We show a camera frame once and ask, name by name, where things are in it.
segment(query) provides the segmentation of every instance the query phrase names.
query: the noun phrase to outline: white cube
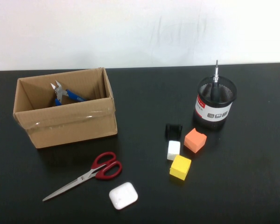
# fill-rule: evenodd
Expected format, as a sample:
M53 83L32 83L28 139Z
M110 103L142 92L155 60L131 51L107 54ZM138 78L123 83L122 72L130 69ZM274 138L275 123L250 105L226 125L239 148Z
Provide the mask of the white cube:
M168 143L167 159L174 160L176 155L179 155L180 150L181 150L181 142L170 140Z

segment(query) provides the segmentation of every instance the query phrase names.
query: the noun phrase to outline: black table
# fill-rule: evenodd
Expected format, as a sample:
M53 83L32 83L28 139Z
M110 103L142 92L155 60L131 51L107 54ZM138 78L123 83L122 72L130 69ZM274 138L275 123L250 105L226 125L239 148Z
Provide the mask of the black table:
M197 127L208 136L198 154L181 149L184 182L169 175L165 124L183 124L183 141L214 66L107 69L118 135L37 150L12 116L17 78L64 71L0 71L0 223L280 223L280 63L220 66L238 98L221 131ZM108 150L120 176L42 202ZM117 211L109 191L127 181L139 199Z

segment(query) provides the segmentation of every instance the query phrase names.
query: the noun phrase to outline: open cardboard box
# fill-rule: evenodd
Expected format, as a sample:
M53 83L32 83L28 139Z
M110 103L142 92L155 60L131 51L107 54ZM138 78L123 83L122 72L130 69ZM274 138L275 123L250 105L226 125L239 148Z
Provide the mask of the open cardboard box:
M71 101L56 94L50 83L88 99ZM117 134L115 104L104 68L19 78L14 100L14 119L26 130L36 148Z

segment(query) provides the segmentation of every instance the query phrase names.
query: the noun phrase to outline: scissors blade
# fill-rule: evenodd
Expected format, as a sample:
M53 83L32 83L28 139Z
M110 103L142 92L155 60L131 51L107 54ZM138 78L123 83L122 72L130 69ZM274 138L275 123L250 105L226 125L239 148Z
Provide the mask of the scissors blade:
M42 201L43 201L43 202L44 202L44 201L47 201L47 200L49 200L49 199L51 199L51 198L53 198L53 197L55 197L55 196L57 196L57 195L59 195L59 194L62 194L62 193L64 193L65 191L67 191L67 190L69 190L69 189L71 189L71 188L73 188L73 187L75 187L75 186L77 186L77 185L79 185L79 184L81 184L81 183L83 183L83 182L85 182L85 181L87 181L87 180L89 180L89 179L95 177L95 175L96 175L97 173L94 173L94 171L97 171L98 169L104 167L105 165L106 165L106 164L103 164L103 165L100 166L100 167L97 167L97 168L95 168L95 169L91 169L91 170L88 171L86 174L84 174L84 175L78 177L78 178L75 179L74 181L68 183L67 185L63 186L63 187L60 188L59 190L57 190L57 191L53 192L52 194L50 194L49 196L45 197Z
M63 192L79 185L80 183L82 183L83 181L78 181L78 179L75 179L74 181L68 183L67 185L63 186L62 188L60 188L59 190L55 191L54 193L50 194L49 196L45 197L42 201L47 201L59 194L62 194Z

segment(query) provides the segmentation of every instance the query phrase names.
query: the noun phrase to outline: cube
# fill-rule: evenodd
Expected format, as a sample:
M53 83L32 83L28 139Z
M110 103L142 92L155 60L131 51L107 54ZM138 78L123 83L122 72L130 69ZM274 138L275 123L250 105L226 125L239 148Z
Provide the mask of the cube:
M170 140L168 143L167 159L174 160L181 150L181 142Z
M176 155L171 165L169 173L172 176L175 176L184 181L186 179L190 166L191 166L191 160L181 155Z
M201 134L194 128L192 131L190 131L186 137L184 145L189 148L194 153L198 152L199 149L201 149L206 142L206 135Z

